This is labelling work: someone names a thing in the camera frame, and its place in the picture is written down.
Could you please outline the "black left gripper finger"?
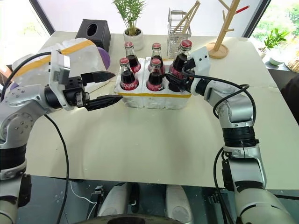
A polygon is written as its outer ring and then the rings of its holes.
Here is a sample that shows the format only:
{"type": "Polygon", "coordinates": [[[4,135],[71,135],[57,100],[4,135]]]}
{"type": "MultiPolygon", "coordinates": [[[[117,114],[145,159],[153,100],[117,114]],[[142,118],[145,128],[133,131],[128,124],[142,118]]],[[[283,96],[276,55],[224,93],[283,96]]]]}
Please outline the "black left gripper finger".
{"type": "Polygon", "coordinates": [[[111,106],[122,99],[121,95],[105,95],[96,99],[86,101],[85,108],[88,111],[93,111],[111,106]]]}
{"type": "Polygon", "coordinates": [[[81,79],[83,85],[87,85],[88,83],[100,83],[110,80],[115,77],[115,74],[109,71],[94,71],[81,74],[81,79]]]}

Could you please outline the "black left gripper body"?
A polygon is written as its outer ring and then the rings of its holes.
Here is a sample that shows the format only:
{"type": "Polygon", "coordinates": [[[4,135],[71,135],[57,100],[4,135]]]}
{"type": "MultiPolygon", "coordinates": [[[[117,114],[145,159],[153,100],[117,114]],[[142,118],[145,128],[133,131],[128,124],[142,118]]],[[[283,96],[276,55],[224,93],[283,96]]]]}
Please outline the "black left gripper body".
{"type": "Polygon", "coordinates": [[[68,79],[68,84],[65,86],[63,93],[69,105],[89,108],[90,97],[85,90],[86,86],[87,79],[85,76],[70,77],[68,79]]]}

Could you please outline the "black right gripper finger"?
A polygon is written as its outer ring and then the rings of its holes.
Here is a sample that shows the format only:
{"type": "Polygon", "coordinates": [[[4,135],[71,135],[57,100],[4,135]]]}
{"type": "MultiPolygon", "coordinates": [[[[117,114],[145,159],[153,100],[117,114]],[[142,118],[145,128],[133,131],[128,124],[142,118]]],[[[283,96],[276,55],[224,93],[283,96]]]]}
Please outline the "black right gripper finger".
{"type": "Polygon", "coordinates": [[[165,74],[166,79],[169,81],[168,87],[174,92],[183,92],[185,90],[185,80],[181,79],[171,73],[165,74]]]}

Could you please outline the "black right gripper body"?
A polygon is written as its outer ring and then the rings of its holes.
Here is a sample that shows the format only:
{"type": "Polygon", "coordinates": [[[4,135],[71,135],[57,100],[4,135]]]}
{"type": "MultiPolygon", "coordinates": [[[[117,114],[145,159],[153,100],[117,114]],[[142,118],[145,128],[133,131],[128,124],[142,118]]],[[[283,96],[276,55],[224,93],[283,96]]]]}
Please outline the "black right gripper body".
{"type": "Polygon", "coordinates": [[[195,61],[193,58],[187,60],[182,68],[183,81],[181,82],[182,91],[190,91],[195,75],[195,61]]]}

